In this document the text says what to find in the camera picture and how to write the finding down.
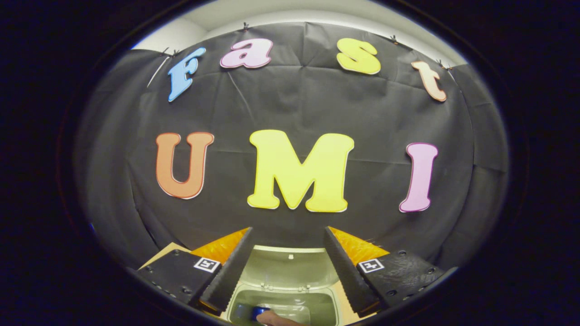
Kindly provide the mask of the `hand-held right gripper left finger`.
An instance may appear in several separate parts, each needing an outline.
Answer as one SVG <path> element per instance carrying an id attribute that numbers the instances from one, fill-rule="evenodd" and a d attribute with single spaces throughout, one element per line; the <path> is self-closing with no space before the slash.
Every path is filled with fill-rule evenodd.
<path id="1" fill-rule="evenodd" d="M 195 250 L 171 243 L 135 273 L 178 302 L 209 313 L 222 313 L 230 303 L 253 248 L 252 227 Z"/>

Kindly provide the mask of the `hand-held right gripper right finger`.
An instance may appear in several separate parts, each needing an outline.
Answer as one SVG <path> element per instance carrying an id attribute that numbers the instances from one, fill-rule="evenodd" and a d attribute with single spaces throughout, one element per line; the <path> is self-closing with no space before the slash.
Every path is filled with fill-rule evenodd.
<path id="1" fill-rule="evenodd" d="M 406 305 L 458 270 L 440 268 L 406 249 L 385 250 L 331 226 L 325 227 L 323 242 L 358 317 Z"/>

